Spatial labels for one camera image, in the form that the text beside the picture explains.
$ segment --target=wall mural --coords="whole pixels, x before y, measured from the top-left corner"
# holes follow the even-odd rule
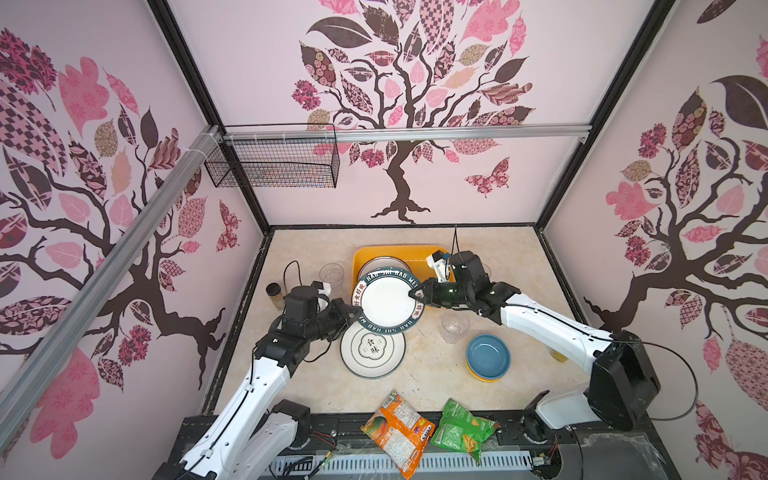
[[[533,88],[511,83],[526,59],[515,58],[527,34],[522,14],[508,20],[520,9],[519,0],[457,0],[464,6],[462,17],[472,13],[464,31],[453,28],[453,0],[423,0],[418,8],[415,0],[359,6],[353,0],[319,1],[343,16],[323,18],[307,32],[325,35],[338,48],[323,51],[310,40],[300,42],[311,81],[299,80],[292,97],[312,111],[308,123],[334,123],[342,129],[516,125],[534,110],[506,106]],[[370,52],[362,57],[348,50],[363,45]],[[457,57],[459,45],[464,46]],[[363,88],[373,92],[373,99]],[[410,198],[403,170],[407,160],[433,162],[441,154],[459,162],[460,155],[497,145],[492,139],[456,140],[452,148],[435,141],[367,142],[340,144],[339,152],[349,152],[350,165],[358,160],[368,168],[387,164],[397,195],[372,217],[396,212],[400,220],[415,223],[406,214],[429,208]],[[328,152],[323,145],[315,153]],[[465,180],[487,195],[493,187],[507,186],[507,169],[508,159],[491,175]]]
[[[716,0],[698,23],[713,20],[732,4]],[[762,38],[756,60],[768,78],[768,45]],[[618,310],[584,300],[605,328],[617,332],[633,322],[649,290],[671,290],[664,307],[680,309],[681,329],[699,318],[707,325],[701,349],[709,369],[716,371],[725,359],[741,390],[768,410],[768,353],[765,346],[740,339],[748,333],[768,340],[768,300],[718,293],[749,284],[768,287],[768,238],[761,227],[768,218],[768,146],[755,141],[763,141],[768,131],[768,84],[748,75],[713,83],[724,89],[725,113],[709,108],[697,89],[680,108],[669,136],[662,123],[641,134],[637,152],[642,158],[621,171],[628,182],[606,196],[614,214],[627,221],[616,237],[626,242],[624,257],[636,274]],[[756,130],[732,130],[731,122]],[[704,182],[711,174],[716,180]],[[694,258],[694,248],[706,251]],[[760,274],[740,271],[750,264]],[[722,326],[713,323],[715,306],[723,309]],[[697,424],[704,432],[694,439],[699,458],[709,466],[727,465],[728,478],[768,478],[768,458],[735,452],[701,402]]]
[[[79,70],[66,65],[64,71],[56,71],[39,47],[30,49],[8,29],[0,35],[0,57],[0,72],[14,85],[0,80],[0,141],[15,186],[15,191],[0,191],[0,206],[11,212],[0,219],[0,249],[23,247],[26,237],[39,238],[28,241],[24,253],[0,254],[0,298],[16,289],[34,292],[0,308],[0,333],[14,339],[0,343],[0,355],[27,356],[42,338],[31,341],[25,336],[54,325],[70,304],[69,298],[45,294],[40,281],[64,282],[72,292],[82,289],[147,206],[152,189],[162,185],[161,175],[174,167],[181,151],[176,129],[161,140],[150,108],[140,109],[128,86],[94,60],[83,57]],[[61,103],[75,126],[66,137],[64,129],[57,129],[25,96],[50,91],[57,80]],[[100,84],[103,80],[109,89]],[[112,103],[119,111],[105,109],[112,95],[119,100]],[[61,110],[61,105],[48,100]],[[92,139],[83,137],[83,127],[91,121],[101,122]],[[174,278],[184,274],[175,259],[200,248],[194,238],[203,226],[207,201],[195,197],[200,176],[198,170],[131,265],[130,285],[105,303],[94,328],[85,333],[100,337],[95,350],[76,349],[40,399],[30,440],[40,442],[53,435],[54,458],[66,455],[77,441],[74,422],[93,412],[91,400],[99,397],[99,379],[123,390],[124,369],[145,359],[151,341],[159,336],[195,340],[200,355],[198,388],[202,386],[206,354],[223,340],[223,335],[215,338],[214,333],[224,308],[204,322],[168,311],[165,305],[165,295],[176,292]],[[49,207],[55,206],[65,217],[51,218],[50,211],[56,209]],[[221,201],[220,213],[224,232],[217,251],[237,246],[235,230],[240,223]]]

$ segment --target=orange snack bag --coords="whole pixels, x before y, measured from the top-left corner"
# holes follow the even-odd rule
[[[435,424],[411,408],[396,391],[361,430],[384,449],[408,480],[416,473]]]

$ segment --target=aluminum rail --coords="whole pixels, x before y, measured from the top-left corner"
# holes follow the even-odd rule
[[[206,126],[203,129],[104,263],[75,295],[62,318],[50,328],[38,348],[5,386],[0,394],[0,449],[11,441],[39,398],[69,362],[85,331],[123,280],[189,179],[217,148],[219,140],[217,127]]]
[[[228,125],[227,140],[298,140],[301,138],[333,139],[333,130],[292,131],[231,131],[259,125]],[[336,141],[340,143],[364,141],[417,141],[461,140],[468,138],[519,138],[519,137],[587,137],[589,124],[533,124],[506,127],[430,127],[430,128],[380,128],[369,130],[336,129]]]

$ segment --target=snack bag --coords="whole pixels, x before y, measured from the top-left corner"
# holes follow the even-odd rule
[[[408,480],[416,472],[435,424],[411,408],[396,391],[387,397],[361,430],[384,449],[402,476]]]
[[[497,428],[497,422],[476,417],[454,399],[448,399],[432,444],[454,452],[467,452],[479,464],[480,446]]]

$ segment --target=green snack bag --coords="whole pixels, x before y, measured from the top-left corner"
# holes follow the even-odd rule
[[[497,427],[497,422],[476,417],[454,399],[448,399],[432,444],[454,452],[467,452],[479,464],[480,447]]]

